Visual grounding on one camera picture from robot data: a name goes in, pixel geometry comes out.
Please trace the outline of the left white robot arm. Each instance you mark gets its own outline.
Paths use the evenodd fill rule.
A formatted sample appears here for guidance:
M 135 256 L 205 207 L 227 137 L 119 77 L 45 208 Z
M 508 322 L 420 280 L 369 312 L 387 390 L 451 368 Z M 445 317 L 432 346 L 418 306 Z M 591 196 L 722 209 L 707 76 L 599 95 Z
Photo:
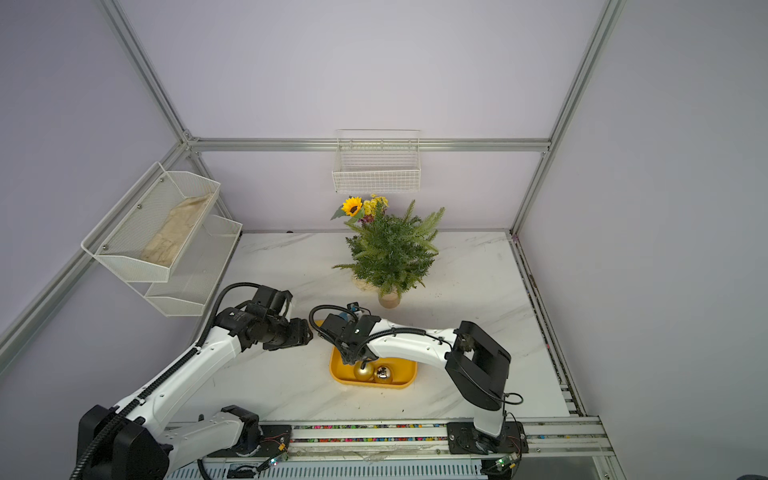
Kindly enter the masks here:
M 218 451 L 251 457 L 264 449 L 258 415 L 236 405 L 178 431 L 167 428 L 216 372 L 253 346 L 275 351 L 310 342 L 307 320 L 290 315 L 289 291 L 251 287 L 254 296 L 234 307 L 223 308 L 218 295 L 198 340 L 147 384 L 82 416 L 71 478 L 163 479 Z

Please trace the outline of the matte gold ball ornament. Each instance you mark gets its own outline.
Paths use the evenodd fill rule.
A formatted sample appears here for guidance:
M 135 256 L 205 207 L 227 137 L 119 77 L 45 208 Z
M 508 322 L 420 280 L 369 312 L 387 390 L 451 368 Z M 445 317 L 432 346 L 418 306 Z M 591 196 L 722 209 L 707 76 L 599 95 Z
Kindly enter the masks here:
M 373 379 L 375 366 L 371 362 L 358 362 L 353 369 L 354 379 L 358 382 L 369 382 Z

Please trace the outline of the shiny gold ball ornament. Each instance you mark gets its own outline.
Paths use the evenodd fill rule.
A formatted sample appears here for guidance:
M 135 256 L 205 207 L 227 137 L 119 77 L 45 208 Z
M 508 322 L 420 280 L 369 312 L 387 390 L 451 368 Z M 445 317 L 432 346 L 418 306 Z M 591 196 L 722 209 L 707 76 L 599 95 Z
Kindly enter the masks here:
M 391 384 L 393 382 L 393 373 L 388 365 L 379 365 L 374 370 L 373 379 L 378 384 Z

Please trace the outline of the yellow plastic tray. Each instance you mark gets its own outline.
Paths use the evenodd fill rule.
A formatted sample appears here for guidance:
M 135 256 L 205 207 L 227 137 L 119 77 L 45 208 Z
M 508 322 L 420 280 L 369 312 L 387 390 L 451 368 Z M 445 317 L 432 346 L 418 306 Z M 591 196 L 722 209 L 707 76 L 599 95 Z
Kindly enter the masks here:
M 403 359 L 382 358 L 347 365 L 343 363 L 340 352 L 333 349 L 329 370 L 335 381 L 347 386 L 404 389 L 415 381 L 418 364 Z

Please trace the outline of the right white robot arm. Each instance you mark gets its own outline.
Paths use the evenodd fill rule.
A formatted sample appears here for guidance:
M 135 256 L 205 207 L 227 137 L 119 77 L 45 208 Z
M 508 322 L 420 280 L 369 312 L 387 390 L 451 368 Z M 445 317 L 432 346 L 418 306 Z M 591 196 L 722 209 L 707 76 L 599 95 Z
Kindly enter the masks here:
M 310 326 L 331 343 L 347 365 L 402 359 L 442 369 L 473 407 L 470 421 L 446 425 L 452 454 L 514 454 L 528 451 L 523 427 L 507 417 L 514 404 L 505 392 L 511 355 L 478 324 L 448 329 L 396 324 L 375 315 L 345 311 Z

